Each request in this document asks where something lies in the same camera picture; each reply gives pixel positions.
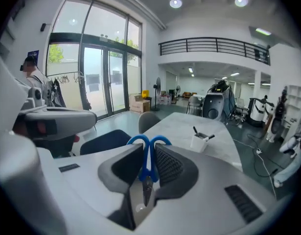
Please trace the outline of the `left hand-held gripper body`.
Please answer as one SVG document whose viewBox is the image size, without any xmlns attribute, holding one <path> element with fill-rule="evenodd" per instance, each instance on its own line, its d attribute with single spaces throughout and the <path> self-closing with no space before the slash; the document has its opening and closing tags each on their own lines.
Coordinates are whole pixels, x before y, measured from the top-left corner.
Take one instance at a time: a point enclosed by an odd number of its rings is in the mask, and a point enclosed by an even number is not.
<svg viewBox="0 0 301 235">
<path fill-rule="evenodd" d="M 21 107 L 21 111 L 34 111 L 44 107 L 46 107 L 46 103 L 42 97 L 42 90 L 38 87 L 30 88 L 28 90 L 28 97 Z"/>
</svg>

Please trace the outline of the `grey upholstered chair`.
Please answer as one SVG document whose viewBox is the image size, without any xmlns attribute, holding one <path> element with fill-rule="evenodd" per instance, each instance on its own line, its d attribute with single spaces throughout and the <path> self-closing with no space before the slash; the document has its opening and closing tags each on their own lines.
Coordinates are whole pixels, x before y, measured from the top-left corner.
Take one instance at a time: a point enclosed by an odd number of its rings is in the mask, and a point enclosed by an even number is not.
<svg viewBox="0 0 301 235">
<path fill-rule="evenodd" d="M 160 118 L 153 112 L 144 112 L 140 115 L 138 120 L 139 133 L 143 134 L 151 127 L 160 122 Z"/>
</svg>

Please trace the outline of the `white office chair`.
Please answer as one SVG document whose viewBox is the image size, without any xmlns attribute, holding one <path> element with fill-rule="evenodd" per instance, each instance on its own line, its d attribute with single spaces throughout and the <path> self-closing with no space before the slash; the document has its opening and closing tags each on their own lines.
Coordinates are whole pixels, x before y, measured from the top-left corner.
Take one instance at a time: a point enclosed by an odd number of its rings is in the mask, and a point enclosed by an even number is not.
<svg viewBox="0 0 301 235">
<path fill-rule="evenodd" d="M 232 120 L 236 126 L 239 126 L 246 121 L 248 110 L 249 109 L 245 106 L 243 99 L 235 99 L 235 109 L 233 111 Z"/>
</svg>

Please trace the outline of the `large cardboard box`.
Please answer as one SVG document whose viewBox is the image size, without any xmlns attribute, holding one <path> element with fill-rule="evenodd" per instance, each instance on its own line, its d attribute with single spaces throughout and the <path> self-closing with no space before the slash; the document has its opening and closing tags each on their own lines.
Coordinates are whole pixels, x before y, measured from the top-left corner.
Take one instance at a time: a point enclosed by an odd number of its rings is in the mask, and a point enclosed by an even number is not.
<svg viewBox="0 0 301 235">
<path fill-rule="evenodd" d="M 150 101 L 141 100 L 141 101 L 130 101 L 130 110 L 137 113 L 144 113 L 150 111 Z"/>
</svg>

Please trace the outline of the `black-framed glass door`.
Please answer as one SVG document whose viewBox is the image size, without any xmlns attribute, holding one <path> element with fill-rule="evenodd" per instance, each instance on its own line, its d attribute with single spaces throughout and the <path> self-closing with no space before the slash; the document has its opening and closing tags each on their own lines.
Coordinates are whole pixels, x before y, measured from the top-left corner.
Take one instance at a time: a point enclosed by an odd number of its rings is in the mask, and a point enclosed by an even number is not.
<svg viewBox="0 0 301 235">
<path fill-rule="evenodd" d="M 50 34 L 48 71 L 79 71 L 99 119 L 129 109 L 141 92 L 142 24 L 97 0 L 65 0 Z"/>
</svg>

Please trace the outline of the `white square pen holder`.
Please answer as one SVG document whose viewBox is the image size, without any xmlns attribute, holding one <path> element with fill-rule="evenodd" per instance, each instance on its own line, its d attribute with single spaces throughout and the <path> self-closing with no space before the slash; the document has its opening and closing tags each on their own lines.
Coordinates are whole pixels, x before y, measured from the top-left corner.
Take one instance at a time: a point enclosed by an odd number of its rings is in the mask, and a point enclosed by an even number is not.
<svg viewBox="0 0 301 235">
<path fill-rule="evenodd" d="M 190 149 L 197 153 L 203 153 L 209 141 L 209 136 L 198 133 L 194 134 L 191 140 Z"/>
</svg>

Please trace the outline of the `black clothes rack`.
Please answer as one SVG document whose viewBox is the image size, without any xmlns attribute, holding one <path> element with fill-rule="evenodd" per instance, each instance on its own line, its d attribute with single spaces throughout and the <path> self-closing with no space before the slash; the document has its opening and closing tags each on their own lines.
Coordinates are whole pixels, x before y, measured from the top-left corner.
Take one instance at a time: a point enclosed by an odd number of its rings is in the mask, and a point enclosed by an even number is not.
<svg viewBox="0 0 301 235">
<path fill-rule="evenodd" d="M 77 110 L 91 110 L 85 90 L 85 78 L 79 71 L 48 71 L 47 77 L 58 87 L 60 104 Z"/>
</svg>

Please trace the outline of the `black balcony railing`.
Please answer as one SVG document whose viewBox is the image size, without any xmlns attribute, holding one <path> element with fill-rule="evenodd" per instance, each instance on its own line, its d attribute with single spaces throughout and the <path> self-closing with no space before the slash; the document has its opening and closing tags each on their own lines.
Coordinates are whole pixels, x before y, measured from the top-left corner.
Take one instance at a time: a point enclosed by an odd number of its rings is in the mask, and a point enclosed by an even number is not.
<svg viewBox="0 0 301 235">
<path fill-rule="evenodd" d="M 270 65 L 270 53 L 266 47 L 240 40 L 217 37 L 193 37 L 161 42 L 161 56 L 183 52 L 217 52 L 243 56 Z"/>
</svg>

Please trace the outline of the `large black standing fan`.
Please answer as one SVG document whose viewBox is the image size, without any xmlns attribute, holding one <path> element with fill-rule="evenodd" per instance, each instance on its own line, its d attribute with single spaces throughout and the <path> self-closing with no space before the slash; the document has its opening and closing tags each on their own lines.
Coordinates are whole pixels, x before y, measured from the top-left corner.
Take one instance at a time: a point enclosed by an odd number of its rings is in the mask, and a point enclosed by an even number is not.
<svg viewBox="0 0 301 235">
<path fill-rule="evenodd" d="M 158 77 L 156 80 L 156 83 L 153 85 L 153 88 L 155 89 L 155 104 L 153 107 L 153 111 L 158 111 L 157 108 L 157 99 L 161 95 L 161 79 Z"/>
</svg>

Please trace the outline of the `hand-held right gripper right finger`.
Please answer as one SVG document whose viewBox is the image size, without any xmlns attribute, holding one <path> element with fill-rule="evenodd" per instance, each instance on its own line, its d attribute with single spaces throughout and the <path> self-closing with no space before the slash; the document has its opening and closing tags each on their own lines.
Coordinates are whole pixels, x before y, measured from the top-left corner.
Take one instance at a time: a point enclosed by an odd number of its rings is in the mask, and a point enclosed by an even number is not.
<svg viewBox="0 0 301 235">
<path fill-rule="evenodd" d="M 244 227 L 276 203 L 261 184 L 221 159 L 157 144 L 157 227 Z"/>
</svg>

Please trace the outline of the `blue-handled scissors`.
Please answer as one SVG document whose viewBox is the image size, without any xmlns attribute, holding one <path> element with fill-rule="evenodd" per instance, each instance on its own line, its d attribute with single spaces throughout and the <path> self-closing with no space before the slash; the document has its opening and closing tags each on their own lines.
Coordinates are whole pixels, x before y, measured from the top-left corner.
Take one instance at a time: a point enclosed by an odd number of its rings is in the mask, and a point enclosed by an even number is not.
<svg viewBox="0 0 301 235">
<path fill-rule="evenodd" d="M 171 145 L 171 142 L 162 135 L 157 135 L 149 140 L 146 135 L 139 134 L 130 138 L 127 145 L 133 144 L 137 140 L 142 140 L 144 142 L 143 162 L 138 174 L 138 179 L 142 182 L 143 201 L 144 205 L 147 207 L 150 201 L 153 183 L 156 183 L 159 180 L 159 173 L 156 169 L 155 162 L 155 143 L 157 141 L 163 141 L 164 144 Z"/>
</svg>

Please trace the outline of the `grey dining chair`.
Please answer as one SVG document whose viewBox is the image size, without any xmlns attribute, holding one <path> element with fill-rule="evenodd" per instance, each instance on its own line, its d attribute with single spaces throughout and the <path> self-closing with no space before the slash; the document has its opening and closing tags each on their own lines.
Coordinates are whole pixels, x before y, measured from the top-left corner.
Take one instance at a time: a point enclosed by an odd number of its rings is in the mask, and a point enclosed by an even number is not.
<svg viewBox="0 0 301 235">
<path fill-rule="evenodd" d="M 200 114 L 201 106 L 202 98 L 192 95 L 188 100 L 186 113 L 198 116 Z"/>
</svg>

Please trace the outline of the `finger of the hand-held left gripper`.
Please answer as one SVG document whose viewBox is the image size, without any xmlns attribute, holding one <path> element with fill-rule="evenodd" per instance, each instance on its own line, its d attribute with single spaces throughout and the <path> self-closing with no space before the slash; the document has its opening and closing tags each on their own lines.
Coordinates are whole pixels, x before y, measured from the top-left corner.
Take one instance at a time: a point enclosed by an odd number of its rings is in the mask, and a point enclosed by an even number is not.
<svg viewBox="0 0 301 235">
<path fill-rule="evenodd" d="M 24 121 L 33 139 L 55 141 L 91 129 L 97 116 L 87 110 L 42 106 L 25 110 Z"/>
</svg>

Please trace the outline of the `dark blue upholstered chair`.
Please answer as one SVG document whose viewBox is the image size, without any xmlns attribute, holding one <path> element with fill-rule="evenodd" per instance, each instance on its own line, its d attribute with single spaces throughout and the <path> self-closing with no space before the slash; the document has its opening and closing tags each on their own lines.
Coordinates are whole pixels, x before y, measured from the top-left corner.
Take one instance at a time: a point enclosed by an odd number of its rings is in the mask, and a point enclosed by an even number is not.
<svg viewBox="0 0 301 235">
<path fill-rule="evenodd" d="M 131 136 L 122 130 L 113 130 L 82 144 L 80 155 L 98 153 L 125 146 Z"/>
</svg>

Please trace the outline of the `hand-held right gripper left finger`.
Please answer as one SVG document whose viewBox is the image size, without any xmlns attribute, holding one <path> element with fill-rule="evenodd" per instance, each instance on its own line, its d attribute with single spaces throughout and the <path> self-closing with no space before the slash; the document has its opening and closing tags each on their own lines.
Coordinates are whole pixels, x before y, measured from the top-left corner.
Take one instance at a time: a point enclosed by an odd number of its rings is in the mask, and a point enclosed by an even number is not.
<svg viewBox="0 0 301 235">
<path fill-rule="evenodd" d="M 66 231 L 133 231 L 130 186 L 143 162 L 143 145 L 54 159 L 39 148 L 45 187 Z"/>
</svg>

